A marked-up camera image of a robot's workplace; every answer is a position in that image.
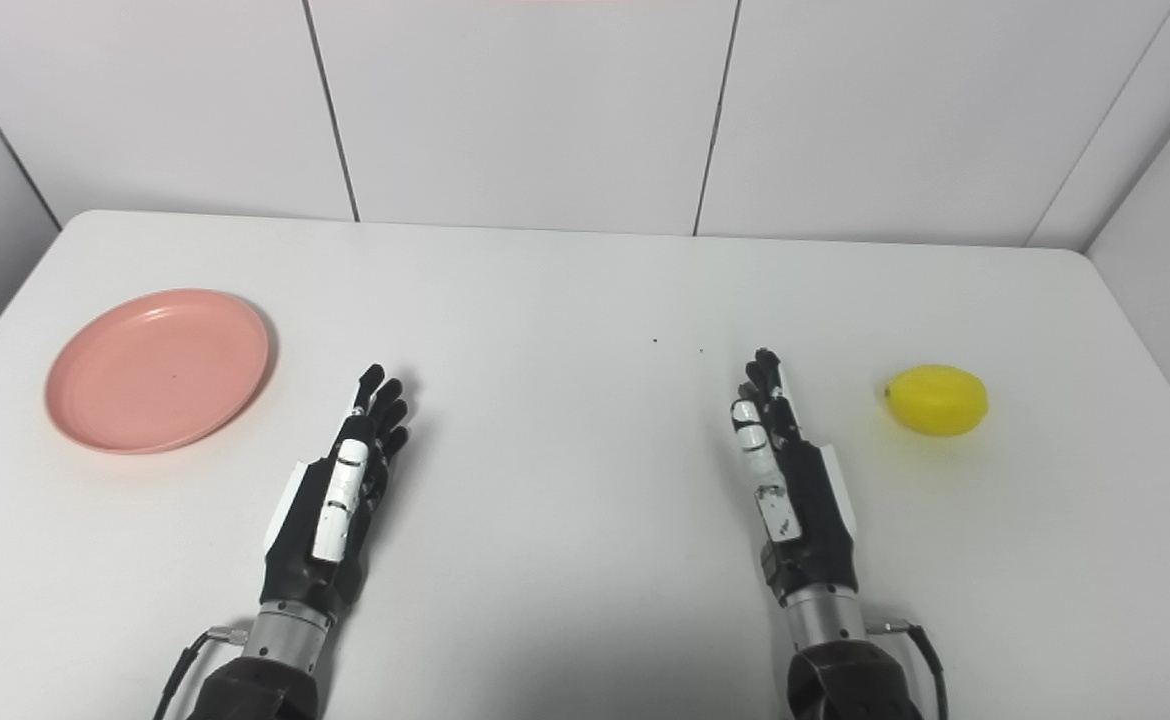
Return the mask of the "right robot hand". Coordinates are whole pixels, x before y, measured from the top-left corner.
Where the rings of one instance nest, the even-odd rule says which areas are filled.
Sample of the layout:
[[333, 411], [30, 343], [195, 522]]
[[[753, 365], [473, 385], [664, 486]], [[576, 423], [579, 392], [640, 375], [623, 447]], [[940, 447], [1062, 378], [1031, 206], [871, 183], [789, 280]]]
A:
[[780, 356], [758, 348], [745, 373], [730, 418], [765, 529], [765, 584], [782, 606], [810, 588], [858, 592], [858, 523], [835, 447], [804, 434]]

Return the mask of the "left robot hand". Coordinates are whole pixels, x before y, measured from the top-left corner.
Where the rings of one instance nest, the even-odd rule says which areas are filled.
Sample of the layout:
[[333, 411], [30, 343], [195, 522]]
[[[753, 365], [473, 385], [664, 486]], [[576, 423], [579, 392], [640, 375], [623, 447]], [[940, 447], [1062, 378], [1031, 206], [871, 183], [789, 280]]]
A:
[[408, 443], [401, 379], [379, 364], [358, 378], [332, 447], [301, 465], [264, 553], [262, 606], [303, 605], [342, 618], [362, 591], [362, 553], [388, 488], [390, 465]]

